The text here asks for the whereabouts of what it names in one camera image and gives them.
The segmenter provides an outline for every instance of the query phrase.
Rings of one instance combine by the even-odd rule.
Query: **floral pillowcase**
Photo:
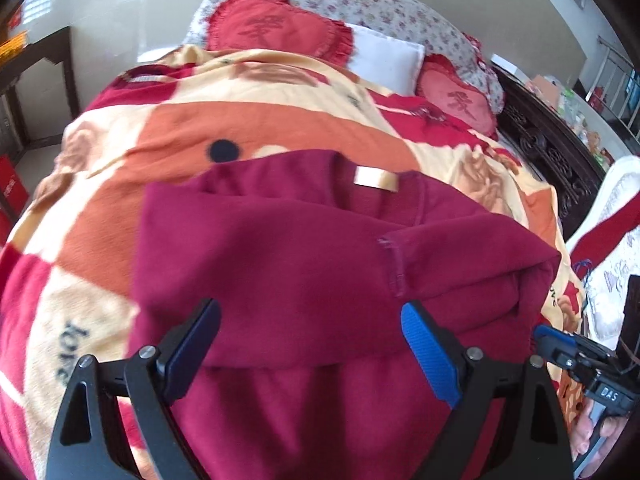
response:
[[[209,18],[223,0],[204,0],[196,11],[184,43],[206,48]],[[426,55],[443,54],[458,77],[479,89],[494,114],[504,107],[504,91],[485,63],[477,40],[465,36],[435,10],[418,0],[290,0],[332,20],[377,30],[400,40],[420,43]]]

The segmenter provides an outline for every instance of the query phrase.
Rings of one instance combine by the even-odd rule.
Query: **clothing label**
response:
[[[358,166],[353,183],[358,184],[358,186],[377,187],[394,193],[398,192],[398,176],[395,173],[391,173],[391,171],[381,170],[380,168]]]

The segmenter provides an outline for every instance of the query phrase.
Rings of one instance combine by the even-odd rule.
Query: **white wall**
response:
[[[527,75],[551,73],[575,81],[584,53],[549,0],[420,0],[457,28],[514,62]],[[81,107],[139,54],[179,44],[201,0],[54,0],[51,11],[26,25],[31,41],[72,25]],[[68,113],[59,70],[33,67],[18,85],[33,137],[60,133]],[[44,114],[40,102],[57,99]]]
[[[586,0],[583,9],[575,0],[549,1],[565,20],[587,57],[579,79],[588,90],[593,84],[605,53],[605,47],[598,43],[598,36],[626,55],[624,48],[593,0]]]

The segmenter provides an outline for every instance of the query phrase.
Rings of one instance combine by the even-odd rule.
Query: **hand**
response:
[[[574,420],[569,441],[571,443],[572,460],[575,460],[579,454],[584,454],[589,449],[589,439],[593,433],[593,423],[589,418],[593,409],[593,399],[584,399],[584,410],[580,416]],[[618,437],[625,429],[626,418],[622,416],[610,416],[605,419],[600,428],[600,435],[607,437],[602,447],[591,459],[587,467],[582,470],[581,478],[587,478],[593,475],[602,464],[602,461],[611,451],[611,448],[617,442]]]

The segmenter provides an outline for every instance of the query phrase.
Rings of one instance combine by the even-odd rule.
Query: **metal railing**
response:
[[[597,100],[596,103],[600,102],[602,106],[593,105],[593,108],[604,120],[610,121],[613,118],[633,138],[640,140],[640,74],[631,61],[612,44],[600,37],[598,42],[606,47],[606,52],[586,101],[592,105],[592,99]],[[604,113],[605,109],[612,117]]]

